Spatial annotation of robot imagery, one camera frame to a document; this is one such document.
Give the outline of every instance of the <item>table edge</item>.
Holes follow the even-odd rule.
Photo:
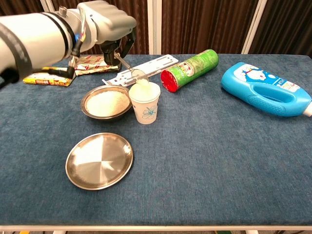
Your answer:
[[[66,226],[0,225],[0,231],[221,231],[221,230],[312,230],[312,226],[237,225],[237,226]]]

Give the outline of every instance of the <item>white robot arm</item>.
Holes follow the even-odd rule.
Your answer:
[[[80,52],[99,44],[104,60],[113,65],[114,51],[128,36],[123,58],[134,43],[136,20],[103,0],[79,3],[77,9],[0,17],[0,77],[16,82],[44,66],[72,57],[67,72],[72,78]]]

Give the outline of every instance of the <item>paper cup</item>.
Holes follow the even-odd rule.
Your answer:
[[[129,91],[129,97],[133,105],[133,109],[136,114],[136,119],[141,124],[150,124],[156,120],[158,100],[160,96],[160,86],[150,82],[153,88],[153,98],[150,100],[139,100],[131,95],[131,89]]]

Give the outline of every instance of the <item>pringles can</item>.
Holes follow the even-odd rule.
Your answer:
[[[214,50],[205,50],[184,62],[169,67],[160,74],[163,86],[170,92],[175,92],[183,85],[217,67],[218,54]]]

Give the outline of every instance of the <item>cartoon label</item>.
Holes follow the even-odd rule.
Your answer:
[[[281,77],[274,76],[250,64],[244,64],[234,71],[234,75],[244,82],[260,82],[272,84],[291,92],[296,92],[300,87]]]
[[[179,67],[182,69],[183,72],[186,73],[186,75],[188,77],[191,77],[192,75],[194,75],[194,70],[192,69],[192,67],[187,64],[186,62],[182,62],[179,64]]]

